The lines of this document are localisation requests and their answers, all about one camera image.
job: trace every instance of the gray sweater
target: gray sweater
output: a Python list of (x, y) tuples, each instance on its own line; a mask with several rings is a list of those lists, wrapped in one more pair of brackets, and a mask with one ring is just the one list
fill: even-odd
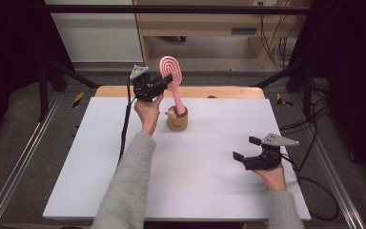
[[(141, 229), (145, 220), (148, 185), (155, 142), (137, 134), (120, 161), (100, 203), (93, 229)], [(269, 228), (303, 228), (289, 192), (271, 192)]]

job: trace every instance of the black curtain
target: black curtain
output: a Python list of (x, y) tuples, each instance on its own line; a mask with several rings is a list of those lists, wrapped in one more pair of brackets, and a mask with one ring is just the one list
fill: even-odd
[[(9, 107), (10, 94), (37, 82), (42, 63), (55, 60), (74, 71), (51, 15), (25, 10), (25, 4), (45, 2), (0, 0), (0, 121)], [(59, 72), (49, 73), (62, 79)]]
[[(336, 5), (332, 0), (314, 3)], [(325, 20), (322, 16), (307, 18), (292, 61), (302, 57)], [(366, 1), (344, 0), (323, 34), (310, 53), (310, 67), (314, 77), (328, 79), (330, 106), (338, 126), (356, 159), (366, 164)]]

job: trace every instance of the pink spiral object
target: pink spiral object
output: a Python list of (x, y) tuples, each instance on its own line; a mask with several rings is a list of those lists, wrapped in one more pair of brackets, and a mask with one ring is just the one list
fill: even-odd
[(165, 77), (170, 73), (172, 74), (173, 81), (168, 84), (168, 91), (172, 92), (178, 114), (181, 115), (185, 113), (186, 109), (184, 108), (180, 96), (177, 92), (177, 87), (182, 82), (182, 72), (180, 70), (179, 63), (175, 58), (171, 56), (164, 56), (159, 61), (159, 71), (162, 77)]

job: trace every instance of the gray floor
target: gray floor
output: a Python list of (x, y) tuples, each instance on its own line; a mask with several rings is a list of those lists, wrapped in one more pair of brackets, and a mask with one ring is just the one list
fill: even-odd
[[(155, 63), (162, 55), (171, 55), (178, 59), (184, 73), (184, 85), (249, 86), (279, 71), (278, 67), (273, 65), (265, 69), (258, 68), (252, 47), (246, 38), (188, 37), (186, 42), (180, 42), (177, 37), (155, 38), (152, 42), (150, 68), (156, 69)], [(98, 72), (100, 68), (91, 68), (92, 65), (88, 67), (80, 65), (79, 72), (100, 84), (124, 85), (125, 77), (131, 71), (129, 65), (130, 63), (125, 63), (100, 72)], [(299, 101), (299, 94), (286, 93), (283, 87), (286, 80), (284, 78), (264, 89), (266, 97), (271, 100), (278, 126), (293, 124), (302, 119), (296, 106), (285, 106), (276, 102), (277, 93), (281, 93), (286, 102), (296, 104)], [(93, 96), (95, 92), (72, 79), (67, 78), (67, 81), (70, 86), (64, 94), (60, 94), (58, 108), (0, 218), (0, 228), (9, 228), (3, 223), (23, 223), (19, 228), (26, 228), (25, 224), (56, 225), (46, 228), (91, 225), (90, 221), (54, 221), (41, 217), (47, 204), (48, 194), (55, 184), (72, 144), (72, 136), (77, 132), (77, 126), (82, 120), (89, 97)], [(324, 80), (317, 79), (316, 82), (322, 87), (327, 87), (327, 82)], [(85, 95), (79, 107), (72, 108), (75, 96), (79, 92), (84, 92)], [(320, 95), (314, 94), (314, 101), (319, 98)], [(10, 109), (0, 126), (0, 191), (27, 145), (37, 125), (38, 116), (37, 84), (31, 84), (11, 95)], [(330, 160), (366, 228), (366, 168), (363, 164), (352, 162), (349, 159), (348, 147), (332, 117), (324, 115), (320, 118), (317, 122), (317, 129), (320, 143), (330, 156)], [(311, 142), (308, 129), (285, 136), (301, 143), (298, 147), (287, 148), (290, 156), (299, 164)], [(313, 148), (301, 175), (316, 180), (330, 189), (330, 182), (328, 182), (318, 155), (316, 148)], [(301, 187), (312, 212), (325, 218), (333, 215), (336, 206), (327, 193), (308, 181), (302, 181)], [(342, 209), (339, 216), (331, 221), (313, 217), (311, 221), (304, 223), (307, 228), (350, 228), (346, 220), (347, 216), (344, 215), (345, 212), (347, 211)], [(191, 224), (168, 226), (169, 228), (209, 228), (204, 225)], [(248, 226), (249, 228), (265, 227), (264, 222), (249, 222)], [(214, 224), (210, 228), (227, 228), (227, 226)]]

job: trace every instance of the white table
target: white table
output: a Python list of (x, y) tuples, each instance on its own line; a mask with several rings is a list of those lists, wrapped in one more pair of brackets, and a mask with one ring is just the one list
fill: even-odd
[[(126, 98), (94, 97), (43, 216), (93, 219), (116, 169)], [(157, 147), (147, 205), (147, 220), (246, 221), (266, 219), (268, 189), (262, 179), (233, 159), (233, 151), (257, 156), (261, 148), (248, 136), (279, 134), (267, 99), (183, 98), (189, 126), (171, 132), (161, 113), (154, 134)], [(173, 105), (165, 97), (161, 111)], [(126, 146), (140, 131), (131, 113)], [(291, 165), (283, 160), (288, 190), (302, 219), (310, 219)]]

